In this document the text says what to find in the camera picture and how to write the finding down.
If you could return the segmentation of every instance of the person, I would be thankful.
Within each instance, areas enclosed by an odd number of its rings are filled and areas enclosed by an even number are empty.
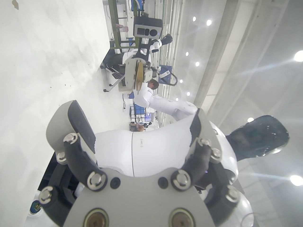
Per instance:
[[[141,107],[149,107],[149,100],[154,94],[153,90],[159,87],[159,83],[151,79],[147,83],[142,83],[140,91],[134,90],[134,103]]]
[[[131,132],[143,132],[144,129],[144,125],[141,125],[140,123],[130,122],[129,124],[129,130]]]

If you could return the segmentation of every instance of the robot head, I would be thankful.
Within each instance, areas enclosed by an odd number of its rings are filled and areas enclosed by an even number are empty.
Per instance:
[[[289,141],[286,128],[276,118],[269,115],[247,123],[226,137],[238,161],[278,153]]]

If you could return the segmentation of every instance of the humanoid robot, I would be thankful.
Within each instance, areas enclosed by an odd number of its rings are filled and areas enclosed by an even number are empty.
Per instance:
[[[140,106],[165,112],[176,123],[150,132],[94,134],[76,101],[59,107],[46,132],[58,164],[38,197],[43,210],[64,227],[251,227],[249,202],[231,185],[237,157],[275,152],[288,142],[286,129],[264,116],[234,131],[230,144],[201,109],[151,94],[151,77],[148,54],[139,51],[125,62],[126,86],[139,91],[146,103]],[[268,138],[262,148],[268,133],[279,134],[280,141]],[[76,188],[70,186],[73,176]],[[203,201],[198,191],[209,187]]]

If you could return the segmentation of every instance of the white robot body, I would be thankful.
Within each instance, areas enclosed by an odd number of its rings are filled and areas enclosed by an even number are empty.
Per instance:
[[[194,116],[148,132],[108,131],[96,134],[95,157],[99,167],[127,176],[146,177],[170,167],[181,168],[192,140]],[[212,123],[222,148],[222,166],[238,177],[236,155],[224,134]]]

